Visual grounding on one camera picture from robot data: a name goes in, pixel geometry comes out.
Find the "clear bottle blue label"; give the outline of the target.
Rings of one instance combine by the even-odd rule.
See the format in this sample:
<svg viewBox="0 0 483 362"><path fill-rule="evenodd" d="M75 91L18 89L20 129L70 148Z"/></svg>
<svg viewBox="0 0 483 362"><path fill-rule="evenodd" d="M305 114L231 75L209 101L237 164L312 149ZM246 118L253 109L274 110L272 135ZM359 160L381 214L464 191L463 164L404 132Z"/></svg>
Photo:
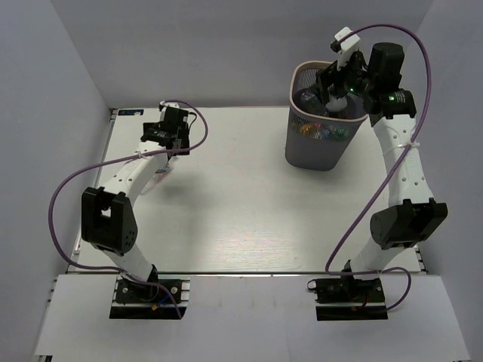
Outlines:
<svg viewBox="0 0 483 362"><path fill-rule="evenodd" d="M323 116L326 113L325 105L309 88L299 90L295 93L294 103L301 111L311 115Z"/></svg>

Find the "large labelled clear bottle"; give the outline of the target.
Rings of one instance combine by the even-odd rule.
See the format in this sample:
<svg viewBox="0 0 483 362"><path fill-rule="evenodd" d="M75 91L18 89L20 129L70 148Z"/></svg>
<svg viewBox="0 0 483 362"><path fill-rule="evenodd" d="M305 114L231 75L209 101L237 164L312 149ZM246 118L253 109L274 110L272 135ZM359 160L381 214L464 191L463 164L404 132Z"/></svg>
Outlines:
<svg viewBox="0 0 483 362"><path fill-rule="evenodd" d="M171 163L168 162L163 168L157 170L149 182L143 188L141 195L151 192L171 172Z"/></svg>

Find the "clear bottle black label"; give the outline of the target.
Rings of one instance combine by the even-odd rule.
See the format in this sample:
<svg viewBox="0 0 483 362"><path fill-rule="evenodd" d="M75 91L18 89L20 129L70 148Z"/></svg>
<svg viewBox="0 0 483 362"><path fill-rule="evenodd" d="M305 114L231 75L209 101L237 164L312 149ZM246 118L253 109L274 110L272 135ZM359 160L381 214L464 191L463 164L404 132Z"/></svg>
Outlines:
<svg viewBox="0 0 483 362"><path fill-rule="evenodd" d="M328 88L329 101L325 105L326 116L331 118L346 118L348 100L346 95L340 96L333 85Z"/></svg>

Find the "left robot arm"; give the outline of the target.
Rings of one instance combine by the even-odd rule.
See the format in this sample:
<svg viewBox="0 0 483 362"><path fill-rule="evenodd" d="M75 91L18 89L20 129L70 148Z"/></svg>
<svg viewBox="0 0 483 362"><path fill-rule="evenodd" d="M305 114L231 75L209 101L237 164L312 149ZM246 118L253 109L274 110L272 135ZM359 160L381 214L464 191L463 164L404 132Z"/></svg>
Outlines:
<svg viewBox="0 0 483 362"><path fill-rule="evenodd" d="M155 266L136 245L133 206L155 173L168 166L173 151L189 148L188 116L175 103L162 105L159 121L143 124L134 159L101 187L88 187L82 194L82 240L136 279L133 290L144 301L157 297L160 284Z"/></svg>

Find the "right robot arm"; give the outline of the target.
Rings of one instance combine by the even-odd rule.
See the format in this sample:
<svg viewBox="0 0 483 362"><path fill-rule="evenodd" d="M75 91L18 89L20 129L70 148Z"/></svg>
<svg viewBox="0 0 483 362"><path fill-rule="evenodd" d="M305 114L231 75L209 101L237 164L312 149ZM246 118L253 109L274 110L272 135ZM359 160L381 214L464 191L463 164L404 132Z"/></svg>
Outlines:
<svg viewBox="0 0 483 362"><path fill-rule="evenodd" d="M412 93L400 86L402 46L377 43L369 60L356 45L344 48L334 41L331 47L339 57L317 75L321 98L328 101L351 95L361 99L387 173L375 194L389 191L387 208L371 216L367 243L338 273L344 278L341 293L356 301L368 291L366 280L377 278L397 255L429 238L446 219L448 207L434 199L423 172L416 141L423 119L416 116Z"/></svg>

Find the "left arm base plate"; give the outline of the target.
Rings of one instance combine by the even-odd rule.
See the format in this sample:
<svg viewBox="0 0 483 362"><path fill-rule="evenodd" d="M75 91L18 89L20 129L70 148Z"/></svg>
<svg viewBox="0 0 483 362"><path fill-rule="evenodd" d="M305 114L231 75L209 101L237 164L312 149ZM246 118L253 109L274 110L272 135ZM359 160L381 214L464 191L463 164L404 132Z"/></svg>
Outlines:
<svg viewBox="0 0 483 362"><path fill-rule="evenodd" d="M187 310L189 279L159 279L174 298L177 312L170 296L157 287L136 284L125 278L115 282L109 318L111 320L179 320Z"/></svg>

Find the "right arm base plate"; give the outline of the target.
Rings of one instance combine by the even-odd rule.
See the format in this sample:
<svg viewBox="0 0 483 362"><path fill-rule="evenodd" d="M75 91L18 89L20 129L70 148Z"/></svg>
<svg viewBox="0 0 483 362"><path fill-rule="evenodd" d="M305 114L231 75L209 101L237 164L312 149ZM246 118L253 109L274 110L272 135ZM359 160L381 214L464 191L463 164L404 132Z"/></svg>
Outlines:
<svg viewBox="0 0 483 362"><path fill-rule="evenodd" d="M307 283L315 294L317 321L381 321L388 319L379 278L318 278Z"/></svg>

